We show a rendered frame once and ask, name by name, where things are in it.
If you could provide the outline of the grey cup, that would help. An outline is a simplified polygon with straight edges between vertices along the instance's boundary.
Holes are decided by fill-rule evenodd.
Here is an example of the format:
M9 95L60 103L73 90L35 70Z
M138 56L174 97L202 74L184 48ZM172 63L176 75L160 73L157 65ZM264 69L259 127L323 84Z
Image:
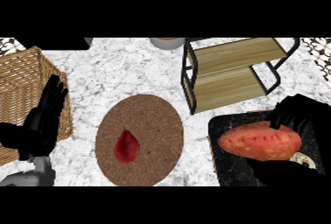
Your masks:
M150 42L162 50L175 50L184 45L185 38L151 38Z

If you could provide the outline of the orange sweet potato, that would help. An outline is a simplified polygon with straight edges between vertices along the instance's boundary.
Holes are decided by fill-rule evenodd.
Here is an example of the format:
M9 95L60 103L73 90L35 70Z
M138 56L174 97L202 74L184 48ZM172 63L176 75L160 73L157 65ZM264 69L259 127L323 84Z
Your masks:
M289 160L302 146L302 137L286 126L270 127L270 121L252 122L230 129L219 137L222 149L261 161Z

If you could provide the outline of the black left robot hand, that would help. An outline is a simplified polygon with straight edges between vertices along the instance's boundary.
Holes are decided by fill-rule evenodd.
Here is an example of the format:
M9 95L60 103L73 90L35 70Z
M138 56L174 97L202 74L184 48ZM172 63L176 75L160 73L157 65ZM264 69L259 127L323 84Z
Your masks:
M20 160L45 157L57 147L60 117L69 89L52 75L38 106L30 110L23 126L0 122L0 144L18 149Z

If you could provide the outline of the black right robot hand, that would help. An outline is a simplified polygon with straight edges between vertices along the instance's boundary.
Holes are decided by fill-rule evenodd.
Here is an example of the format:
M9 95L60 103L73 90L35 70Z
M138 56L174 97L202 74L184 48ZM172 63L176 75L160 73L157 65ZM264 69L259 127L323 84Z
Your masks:
M268 186L329 186L331 185L331 106L302 94L287 96L277 103L267 118L273 128L295 122L295 131L304 133L307 123L312 122L315 140L326 173L307 168L293 161L267 161L247 158L253 175Z

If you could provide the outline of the red chili pepper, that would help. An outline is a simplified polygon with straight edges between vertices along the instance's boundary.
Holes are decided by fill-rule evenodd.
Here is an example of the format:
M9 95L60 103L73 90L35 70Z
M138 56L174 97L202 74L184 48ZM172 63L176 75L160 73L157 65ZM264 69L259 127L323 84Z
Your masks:
M131 131L123 127L119 141L114 146L114 156L122 164L134 162L141 152L141 144Z

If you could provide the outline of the dark grey appliance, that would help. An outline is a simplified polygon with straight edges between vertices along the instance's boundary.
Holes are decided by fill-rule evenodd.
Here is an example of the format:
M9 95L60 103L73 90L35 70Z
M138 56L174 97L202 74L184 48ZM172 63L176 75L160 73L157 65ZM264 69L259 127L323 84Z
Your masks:
M18 42L26 48L38 46L43 50L88 50L94 38L18 38Z

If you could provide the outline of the round brown woven placemat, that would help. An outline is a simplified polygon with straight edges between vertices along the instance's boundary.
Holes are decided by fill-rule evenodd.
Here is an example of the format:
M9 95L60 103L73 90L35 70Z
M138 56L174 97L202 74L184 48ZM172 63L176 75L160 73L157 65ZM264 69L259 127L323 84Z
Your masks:
M114 146L123 130L140 142L138 158L123 164ZM184 127L175 107L159 96L138 94L111 108L97 136L98 166L117 186L154 186L171 174L182 155Z

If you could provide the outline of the wicker basket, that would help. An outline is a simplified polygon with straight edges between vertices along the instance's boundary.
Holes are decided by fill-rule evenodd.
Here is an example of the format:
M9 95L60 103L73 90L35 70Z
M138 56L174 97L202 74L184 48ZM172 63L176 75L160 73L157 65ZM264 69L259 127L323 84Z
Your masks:
M38 106L51 75L69 88L69 75L57 68L38 46L0 57L0 166L18 160L18 150L2 141L14 140L15 126L23 126Z

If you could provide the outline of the black marble tray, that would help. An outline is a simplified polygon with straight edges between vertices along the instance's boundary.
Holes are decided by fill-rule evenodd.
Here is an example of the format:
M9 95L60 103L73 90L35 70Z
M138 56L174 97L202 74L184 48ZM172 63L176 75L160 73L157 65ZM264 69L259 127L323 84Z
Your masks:
M234 115L218 115L209 122L213 166L221 186L265 186L255 176L255 171L247 164L246 158L228 153L222 149L218 139L231 128L262 121L270 114L270 111L264 111ZM326 173L312 122L308 122L304 127L302 147L292 161L314 168L321 174Z

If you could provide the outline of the black-framed wooden tiered shelf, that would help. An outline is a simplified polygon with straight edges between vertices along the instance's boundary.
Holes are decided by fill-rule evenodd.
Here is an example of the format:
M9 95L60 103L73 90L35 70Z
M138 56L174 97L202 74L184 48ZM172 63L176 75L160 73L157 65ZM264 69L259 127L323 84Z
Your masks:
M289 51L275 38L247 38L193 49L193 42L200 40L185 39L182 56L181 85L193 115L270 95L281 85L278 68L301 46L301 38L295 38ZM261 63L275 77L270 88L255 71Z

